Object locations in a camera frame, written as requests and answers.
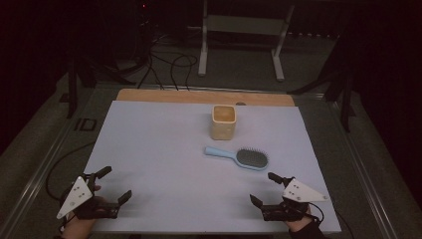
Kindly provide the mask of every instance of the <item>floor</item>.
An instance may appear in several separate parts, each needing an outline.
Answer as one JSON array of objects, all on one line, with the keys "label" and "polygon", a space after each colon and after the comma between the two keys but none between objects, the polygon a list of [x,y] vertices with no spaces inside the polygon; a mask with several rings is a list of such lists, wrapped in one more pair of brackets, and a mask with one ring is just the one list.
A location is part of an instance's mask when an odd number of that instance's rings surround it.
[{"label": "floor", "polygon": [[[207,75],[198,77],[198,64],[194,63],[199,58],[200,45],[195,34],[192,32],[192,39],[184,44],[174,43],[171,37],[160,38],[151,52],[154,71],[142,85],[139,83],[147,68],[126,75],[126,79],[136,83],[130,87],[158,89],[162,85],[165,90],[175,90],[177,86],[179,90],[190,91],[284,94],[315,80],[335,43],[330,39],[288,36],[281,56],[286,80],[280,83],[275,80],[271,43],[251,44],[236,39],[228,44],[221,41],[226,37],[221,35],[213,36],[210,42]],[[55,161],[63,159],[49,178],[50,190],[59,195],[84,171],[108,106],[122,88],[127,86],[99,75],[94,89],[79,87],[78,111],[72,119],[66,119],[68,105],[59,103],[62,94],[67,92],[66,76],[58,82],[57,92],[1,156],[0,237],[58,235],[60,221],[55,216],[59,205],[49,197],[44,185],[49,169]],[[326,103],[321,97],[324,89],[326,86],[321,86],[294,99],[306,121],[334,207],[340,213],[338,218],[343,231],[329,237],[352,238],[353,233],[355,238],[421,238],[422,213],[361,106],[358,93],[352,95],[354,117],[349,119],[351,133],[346,133],[337,120],[337,105]],[[78,119],[95,119],[98,126],[93,131],[75,130]],[[127,237],[99,233],[92,236]],[[285,234],[274,237],[289,238]]]}]

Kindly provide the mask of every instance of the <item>beige cup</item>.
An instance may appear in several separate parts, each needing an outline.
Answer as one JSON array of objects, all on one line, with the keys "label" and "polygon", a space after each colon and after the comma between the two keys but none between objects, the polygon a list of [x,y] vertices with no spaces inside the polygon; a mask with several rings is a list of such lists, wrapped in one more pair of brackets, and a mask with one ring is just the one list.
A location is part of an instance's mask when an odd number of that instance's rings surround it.
[{"label": "beige cup", "polygon": [[236,127],[236,110],[233,106],[214,106],[212,110],[211,138],[230,140]]}]

